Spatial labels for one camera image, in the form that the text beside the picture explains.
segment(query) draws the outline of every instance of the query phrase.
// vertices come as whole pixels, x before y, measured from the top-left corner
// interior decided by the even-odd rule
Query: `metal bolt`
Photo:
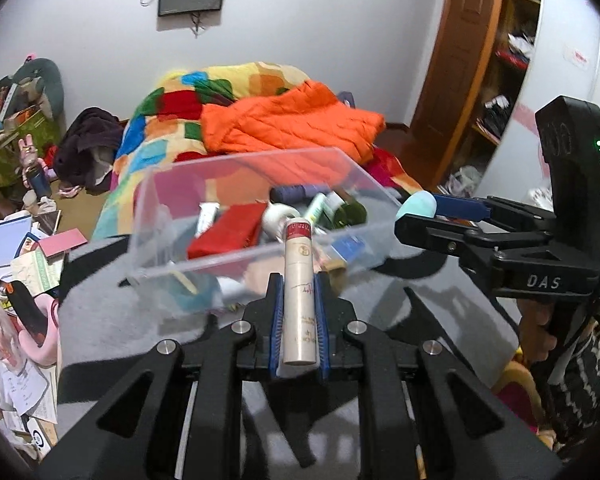
[[[237,334],[246,334],[249,330],[251,330],[251,323],[241,319],[240,321],[235,321],[231,325],[231,330],[233,330]]]
[[[158,343],[156,349],[163,355],[169,355],[176,349],[176,342],[172,339],[163,339]]]
[[[439,342],[430,339],[422,344],[422,349],[429,355],[438,355],[442,352],[442,345]]]
[[[349,321],[347,323],[347,330],[355,335],[360,335],[366,332],[366,323],[364,321]]]

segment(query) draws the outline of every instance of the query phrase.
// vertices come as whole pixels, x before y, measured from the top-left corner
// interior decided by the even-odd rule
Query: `colorful patchwork blanket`
[[[107,197],[93,238],[133,231],[135,193],[145,170],[209,156],[202,142],[200,115],[205,104],[229,106],[238,99],[280,95],[309,79],[289,65],[253,62],[214,66],[166,79],[129,119],[113,164]],[[384,186],[420,190],[395,157],[374,149],[367,171]]]

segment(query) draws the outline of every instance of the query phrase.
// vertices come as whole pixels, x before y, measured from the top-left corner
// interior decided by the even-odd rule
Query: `door panel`
[[[442,158],[458,124],[484,46],[493,0],[450,0],[439,49],[427,73],[411,131]]]

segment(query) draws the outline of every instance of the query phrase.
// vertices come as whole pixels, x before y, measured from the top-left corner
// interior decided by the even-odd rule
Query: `orange quilted comforter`
[[[359,164],[373,157],[381,114],[344,105],[323,83],[306,81],[282,95],[206,104],[200,117],[208,152],[245,153],[336,146]]]

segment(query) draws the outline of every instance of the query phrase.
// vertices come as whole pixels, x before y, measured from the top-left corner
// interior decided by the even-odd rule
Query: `pink envelope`
[[[71,229],[49,238],[41,238],[38,245],[43,254],[50,258],[85,243],[87,243],[87,238],[80,232],[80,229]]]

